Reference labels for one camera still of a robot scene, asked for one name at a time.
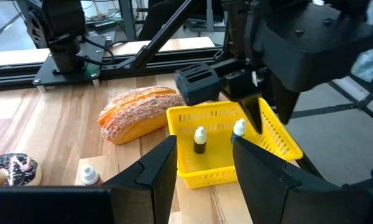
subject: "screw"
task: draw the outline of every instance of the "screw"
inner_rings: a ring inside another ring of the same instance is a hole
[[[333,20],[330,19],[330,18],[327,18],[327,19],[325,19],[325,20],[323,21],[323,24],[324,24],[325,26],[330,26],[332,23],[333,23]]]
[[[298,29],[296,29],[296,34],[303,34],[303,33],[305,33],[305,29],[303,29],[303,28],[298,28]]]

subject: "bread loaf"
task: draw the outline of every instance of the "bread loaf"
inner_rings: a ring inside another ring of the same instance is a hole
[[[99,114],[102,136],[122,144],[167,124],[166,110],[184,105],[175,90],[165,86],[138,88],[113,99]]]

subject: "floor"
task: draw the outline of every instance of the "floor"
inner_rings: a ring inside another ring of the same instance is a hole
[[[117,2],[84,2],[85,14],[91,17],[97,12],[106,12],[118,7]],[[12,2],[0,2],[0,51],[33,49],[34,45],[26,33],[21,17]],[[196,37],[198,34],[180,29],[173,38]],[[215,44],[223,41],[222,33],[203,33]],[[116,40],[124,34],[116,32]],[[352,80],[350,85],[356,98],[364,97],[364,90]],[[350,103],[327,84],[302,93],[297,111],[311,110]],[[296,142],[322,173],[325,179],[336,184],[354,183],[370,177],[373,168],[373,119],[365,112],[353,109],[336,113],[296,118],[287,125]]]

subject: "black mount plate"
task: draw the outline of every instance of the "black mount plate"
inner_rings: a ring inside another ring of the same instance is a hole
[[[89,37],[89,39],[99,45],[105,45],[105,36]],[[88,55],[92,60],[102,62],[104,50],[93,46],[89,43],[80,43],[80,51],[83,55]],[[54,74],[53,70],[56,70],[57,66],[54,63],[52,57],[47,57],[39,72],[37,72],[33,84],[35,86],[53,86],[53,85],[65,85],[72,83],[90,82],[99,77],[101,72],[101,66],[93,65],[92,63],[86,63],[86,68],[80,72],[72,72],[66,74]]]

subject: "chocolate donut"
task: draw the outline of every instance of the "chocolate donut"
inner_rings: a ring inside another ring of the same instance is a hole
[[[42,179],[40,166],[23,153],[9,153],[0,156],[0,185],[39,185]]]

